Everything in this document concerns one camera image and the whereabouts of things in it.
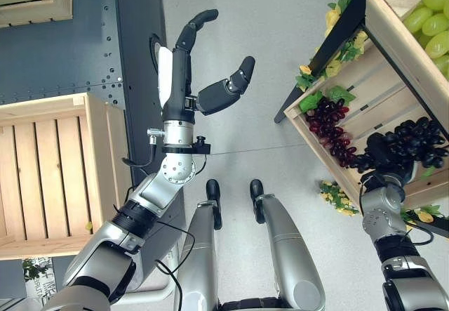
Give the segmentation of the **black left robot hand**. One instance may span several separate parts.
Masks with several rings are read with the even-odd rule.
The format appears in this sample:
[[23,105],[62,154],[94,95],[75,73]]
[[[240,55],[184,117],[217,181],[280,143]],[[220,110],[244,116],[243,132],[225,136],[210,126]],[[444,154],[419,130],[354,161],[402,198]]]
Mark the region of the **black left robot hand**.
[[245,93],[250,84],[255,67],[255,59],[247,56],[229,78],[222,79],[192,95],[191,51],[196,41],[197,32],[205,23],[215,20],[218,10],[209,9],[193,17],[181,31],[173,50],[169,50],[172,65],[166,76],[168,99],[161,102],[164,121],[186,121],[194,123],[195,111],[203,115],[220,112],[234,103]]

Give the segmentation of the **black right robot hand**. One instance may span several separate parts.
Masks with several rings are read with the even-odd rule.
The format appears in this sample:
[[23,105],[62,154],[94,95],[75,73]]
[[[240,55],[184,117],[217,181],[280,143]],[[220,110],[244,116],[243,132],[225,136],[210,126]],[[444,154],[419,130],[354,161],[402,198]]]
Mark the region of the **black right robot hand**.
[[369,159],[370,169],[383,176],[393,176],[402,185],[409,183],[416,174],[415,161],[406,153],[392,135],[373,133],[367,139],[365,155]]

